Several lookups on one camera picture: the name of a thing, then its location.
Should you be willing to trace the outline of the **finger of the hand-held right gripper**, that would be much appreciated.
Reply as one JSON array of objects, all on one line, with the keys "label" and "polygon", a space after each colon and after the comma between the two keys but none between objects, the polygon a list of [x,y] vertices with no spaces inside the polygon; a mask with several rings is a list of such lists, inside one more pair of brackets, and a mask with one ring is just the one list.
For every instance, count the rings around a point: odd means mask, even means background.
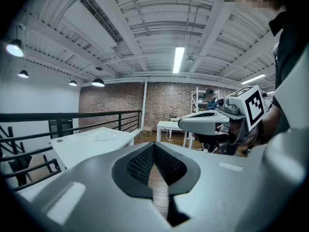
[{"label": "finger of the hand-held right gripper", "polygon": [[223,116],[225,115],[223,113],[220,113],[217,110],[207,110],[207,111],[200,111],[197,113],[191,113],[187,115],[187,117],[214,117],[214,116]]},{"label": "finger of the hand-held right gripper", "polygon": [[178,120],[178,127],[186,132],[213,136],[216,134],[216,124],[229,124],[225,115],[193,115]]}]

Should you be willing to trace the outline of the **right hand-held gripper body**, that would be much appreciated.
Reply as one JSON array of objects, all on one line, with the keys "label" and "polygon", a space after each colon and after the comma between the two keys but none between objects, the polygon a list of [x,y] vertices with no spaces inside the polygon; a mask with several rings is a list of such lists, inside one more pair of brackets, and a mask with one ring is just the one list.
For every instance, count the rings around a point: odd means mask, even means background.
[{"label": "right hand-held gripper body", "polygon": [[243,87],[220,99],[216,111],[229,119],[218,127],[226,136],[218,143],[221,154],[234,155],[241,145],[265,143],[262,122],[265,110],[258,86]]}]

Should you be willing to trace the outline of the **white vertical pipe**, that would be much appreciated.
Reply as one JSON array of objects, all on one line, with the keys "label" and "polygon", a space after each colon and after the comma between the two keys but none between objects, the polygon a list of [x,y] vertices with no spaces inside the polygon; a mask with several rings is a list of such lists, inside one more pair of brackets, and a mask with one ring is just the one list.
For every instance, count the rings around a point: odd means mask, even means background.
[{"label": "white vertical pipe", "polygon": [[145,120],[145,108],[146,108],[146,97],[147,97],[147,84],[148,84],[148,78],[145,78],[144,82],[144,93],[143,93],[143,104],[142,104],[142,116],[141,116],[141,130],[143,130],[144,127],[144,120]]}]

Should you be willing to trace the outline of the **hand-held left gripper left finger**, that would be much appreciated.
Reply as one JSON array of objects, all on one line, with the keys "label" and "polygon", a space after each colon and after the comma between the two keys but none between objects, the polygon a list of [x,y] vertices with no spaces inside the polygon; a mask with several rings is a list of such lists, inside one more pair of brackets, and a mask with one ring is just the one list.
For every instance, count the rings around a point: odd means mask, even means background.
[{"label": "hand-held left gripper left finger", "polygon": [[54,232],[167,232],[148,179],[154,143],[90,157],[65,171],[31,201]]}]

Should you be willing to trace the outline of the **person's right forearm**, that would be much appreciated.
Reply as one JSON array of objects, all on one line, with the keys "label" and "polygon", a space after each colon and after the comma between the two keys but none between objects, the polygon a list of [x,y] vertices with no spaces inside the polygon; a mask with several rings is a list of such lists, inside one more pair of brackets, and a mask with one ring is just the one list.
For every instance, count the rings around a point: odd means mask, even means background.
[{"label": "person's right forearm", "polygon": [[265,143],[268,143],[275,135],[282,115],[282,109],[272,105],[269,111],[263,117],[263,128]]}]

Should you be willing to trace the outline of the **person's black shirt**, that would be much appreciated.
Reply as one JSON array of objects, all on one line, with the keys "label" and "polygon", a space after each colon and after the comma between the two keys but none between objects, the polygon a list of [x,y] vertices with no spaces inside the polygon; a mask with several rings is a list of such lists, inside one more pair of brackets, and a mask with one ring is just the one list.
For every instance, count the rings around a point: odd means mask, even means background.
[{"label": "person's black shirt", "polygon": [[[273,48],[273,55],[275,57],[275,89],[278,89],[298,62],[305,46],[309,42],[309,36],[304,34],[303,24],[294,19],[287,11],[280,12],[275,19],[271,20],[269,27],[274,36],[282,30],[279,42]],[[273,97],[272,105],[281,108],[275,97]],[[275,135],[287,131],[289,127],[289,122],[282,110]]]}]

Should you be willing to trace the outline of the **clear plastic bag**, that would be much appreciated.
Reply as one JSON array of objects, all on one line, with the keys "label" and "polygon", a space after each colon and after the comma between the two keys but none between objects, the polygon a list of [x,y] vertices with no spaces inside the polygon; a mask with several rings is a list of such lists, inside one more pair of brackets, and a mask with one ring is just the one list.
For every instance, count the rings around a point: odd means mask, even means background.
[{"label": "clear plastic bag", "polygon": [[104,133],[92,133],[88,140],[92,142],[108,142],[118,139],[120,139],[120,135],[118,133],[104,132]]}]

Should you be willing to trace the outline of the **white metal shelf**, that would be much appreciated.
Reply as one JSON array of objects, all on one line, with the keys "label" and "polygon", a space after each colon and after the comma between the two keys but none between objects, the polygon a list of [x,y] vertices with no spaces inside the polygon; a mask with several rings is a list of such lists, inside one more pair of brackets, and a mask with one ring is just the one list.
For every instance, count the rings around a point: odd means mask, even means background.
[{"label": "white metal shelf", "polygon": [[[213,91],[219,100],[220,90],[214,89]],[[207,103],[204,97],[205,92],[206,90],[201,90],[198,87],[191,92],[191,113],[207,110]]]}]

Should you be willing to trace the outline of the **white side table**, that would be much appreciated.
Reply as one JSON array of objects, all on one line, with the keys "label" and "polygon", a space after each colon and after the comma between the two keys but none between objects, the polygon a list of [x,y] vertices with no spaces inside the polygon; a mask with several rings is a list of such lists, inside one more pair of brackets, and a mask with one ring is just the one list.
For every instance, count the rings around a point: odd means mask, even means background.
[{"label": "white side table", "polygon": [[161,134],[162,131],[166,131],[166,138],[168,140],[169,143],[173,143],[172,138],[171,138],[171,132],[172,131],[181,131],[184,133],[184,138],[183,138],[183,147],[186,147],[186,141],[187,138],[189,139],[189,145],[188,148],[191,149],[192,148],[192,144],[193,144],[193,137],[192,134],[190,132],[186,132],[183,131],[181,128],[179,128],[178,126],[178,122],[168,122],[168,121],[160,121],[157,124],[157,130],[156,130],[156,141],[160,142],[161,141]]}]

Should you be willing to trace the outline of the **black metal railing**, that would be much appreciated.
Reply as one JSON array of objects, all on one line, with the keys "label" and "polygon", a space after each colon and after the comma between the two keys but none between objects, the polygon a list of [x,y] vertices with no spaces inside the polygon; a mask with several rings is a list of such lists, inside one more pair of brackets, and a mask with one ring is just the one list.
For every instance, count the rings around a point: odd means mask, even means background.
[{"label": "black metal railing", "polygon": [[[28,189],[31,186],[35,186],[38,182],[46,182],[47,179],[54,179],[55,177],[60,176],[66,170],[71,169],[78,163],[82,162],[85,159],[88,159],[93,156],[98,156],[101,154],[109,153],[115,150],[119,150],[126,145],[132,146],[134,144],[134,137],[140,133],[140,111],[134,110],[131,111],[133,114],[131,117],[127,117],[127,124],[129,125],[132,132],[127,130],[121,130],[122,128],[122,115],[123,112],[94,112],[94,113],[39,113],[39,114],[0,114],[0,122],[33,122],[33,121],[47,121],[50,119],[55,119],[56,121],[61,121],[63,119],[74,119],[74,118],[89,118],[89,117],[99,117],[99,116],[113,116],[117,115],[118,126],[110,129],[106,127],[106,122],[92,124],[89,126],[83,126],[78,128],[68,129],[68,132],[71,132],[71,135],[64,136],[65,130],[61,127],[57,128],[55,132],[58,135],[57,138],[51,140],[51,146],[28,153],[23,153],[20,155],[14,155],[12,157],[1,158],[0,162],[15,160],[19,158],[24,158],[26,156],[37,155],[46,151],[53,150],[57,157],[53,160],[50,160],[46,163],[39,164],[37,166],[21,170],[19,172],[14,172],[11,174],[5,174],[4,179],[16,177],[21,174],[26,174],[32,172],[39,168],[49,165],[50,163],[57,162],[60,166],[60,169],[56,172],[49,174],[48,176],[39,179],[38,181],[31,182],[16,188],[13,188],[12,191],[18,192],[23,189]],[[118,133],[120,139],[108,142],[92,142],[88,139],[92,133]]]}]

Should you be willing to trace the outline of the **fluorescent ceiling tube light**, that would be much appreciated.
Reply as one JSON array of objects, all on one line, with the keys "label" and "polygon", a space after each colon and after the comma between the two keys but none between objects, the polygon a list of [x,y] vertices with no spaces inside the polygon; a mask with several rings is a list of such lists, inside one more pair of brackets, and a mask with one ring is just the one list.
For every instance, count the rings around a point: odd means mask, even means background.
[{"label": "fluorescent ceiling tube light", "polygon": [[258,80],[258,79],[263,78],[263,77],[265,77],[265,75],[264,75],[264,74],[261,74],[261,75],[258,75],[258,76],[256,76],[256,77],[254,77],[254,78],[251,78],[251,79],[249,79],[249,80],[246,80],[246,81],[242,82],[241,84],[242,84],[242,85],[245,85],[245,84],[247,84],[247,83],[253,82],[253,81]]},{"label": "fluorescent ceiling tube light", "polygon": [[176,47],[174,56],[173,73],[178,73],[183,59],[185,47]]}]

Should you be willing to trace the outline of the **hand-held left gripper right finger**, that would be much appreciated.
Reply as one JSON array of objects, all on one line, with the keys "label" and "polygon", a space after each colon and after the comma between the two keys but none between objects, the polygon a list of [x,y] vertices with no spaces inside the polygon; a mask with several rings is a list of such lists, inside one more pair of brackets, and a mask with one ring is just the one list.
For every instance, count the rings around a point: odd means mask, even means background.
[{"label": "hand-held left gripper right finger", "polygon": [[193,184],[171,198],[169,218],[158,232],[262,232],[286,205],[286,149],[276,142],[249,157],[203,153],[157,143],[182,161]]}]

